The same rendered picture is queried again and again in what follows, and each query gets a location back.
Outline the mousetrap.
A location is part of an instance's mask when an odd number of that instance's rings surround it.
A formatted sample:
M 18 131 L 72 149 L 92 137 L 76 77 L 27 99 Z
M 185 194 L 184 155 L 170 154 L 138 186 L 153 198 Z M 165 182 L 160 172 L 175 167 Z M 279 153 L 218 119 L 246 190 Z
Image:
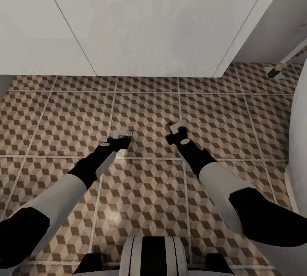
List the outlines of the mousetrap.
M 173 121 L 169 121 L 165 126 L 170 130 L 170 126 L 174 125 Z

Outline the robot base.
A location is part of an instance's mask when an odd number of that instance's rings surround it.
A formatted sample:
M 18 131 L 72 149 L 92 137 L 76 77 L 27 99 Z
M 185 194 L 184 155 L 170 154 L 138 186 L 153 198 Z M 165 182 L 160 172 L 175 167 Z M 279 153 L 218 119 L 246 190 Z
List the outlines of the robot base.
M 188 276 L 236 276 L 228 267 L 221 253 L 206 255 L 205 271 L 188 269 Z M 77 271 L 72 276 L 119 276 L 119 267 L 102 271 L 100 253 L 87 253 L 82 259 Z

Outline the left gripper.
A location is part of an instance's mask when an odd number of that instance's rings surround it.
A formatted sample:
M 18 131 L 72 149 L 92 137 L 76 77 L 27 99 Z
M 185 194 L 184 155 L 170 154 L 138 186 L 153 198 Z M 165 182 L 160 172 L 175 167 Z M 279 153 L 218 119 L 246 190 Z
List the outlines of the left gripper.
M 118 144 L 119 150 L 128 149 L 129 146 L 129 138 L 121 138 L 121 139 L 107 138 L 107 142 L 116 142 Z

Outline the robot trunk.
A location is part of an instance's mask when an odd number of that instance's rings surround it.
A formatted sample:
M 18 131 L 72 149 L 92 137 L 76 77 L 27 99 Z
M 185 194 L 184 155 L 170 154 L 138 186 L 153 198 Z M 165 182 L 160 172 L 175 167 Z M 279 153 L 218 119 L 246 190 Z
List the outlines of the robot trunk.
M 129 236 L 123 246 L 119 276 L 188 276 L 179 236 Z

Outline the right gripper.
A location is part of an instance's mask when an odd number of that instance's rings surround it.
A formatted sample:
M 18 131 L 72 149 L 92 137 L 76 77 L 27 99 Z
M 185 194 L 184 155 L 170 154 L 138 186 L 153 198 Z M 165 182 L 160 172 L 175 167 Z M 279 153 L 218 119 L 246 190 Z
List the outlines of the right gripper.
M 166 140 L 167 140 L 167 142 L 168 142 L 168 144 L 169 145 L 172 145 L 172 144 L 176 144 L 176 139 L 177 139 L 177 137 L 179 137 L 179 136 L 185 136 L 185 137 L 187 137 L 187 131 L 186 131 L 186 129 L 185 128 L 182 128 L 182 129 L 178 129 L 178 133 L 177 134 L 172 134 L 172 132 L 169 134 L 169 135 L 167 135 L 167 136 L 165 136 L 165 138 L 166 138 Z

